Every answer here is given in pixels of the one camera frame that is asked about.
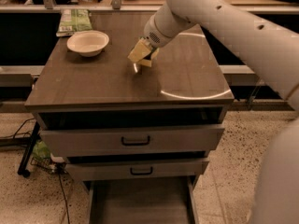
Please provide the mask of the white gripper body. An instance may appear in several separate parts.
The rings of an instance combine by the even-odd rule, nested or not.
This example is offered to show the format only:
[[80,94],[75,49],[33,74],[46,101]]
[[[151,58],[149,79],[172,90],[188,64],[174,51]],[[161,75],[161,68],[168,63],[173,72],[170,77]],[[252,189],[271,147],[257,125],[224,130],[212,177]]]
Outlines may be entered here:
[[155,16],[152,15],[144,27],[144,37],[155,48],[162,48],[166,46],[171,38],[163,35],[157,28],[155,23]]

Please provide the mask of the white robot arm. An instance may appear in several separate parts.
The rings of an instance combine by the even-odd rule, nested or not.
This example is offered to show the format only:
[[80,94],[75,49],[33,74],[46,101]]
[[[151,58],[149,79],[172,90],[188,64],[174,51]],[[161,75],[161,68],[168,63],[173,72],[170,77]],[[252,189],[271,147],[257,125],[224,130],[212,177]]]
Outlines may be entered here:
[[[299,36],[223,0],[165,0],[129,54],[142,63],[195,24],[207,29],[273,91],[299,109]],[[249,224],[299,224],[299,119],[269,145]]]

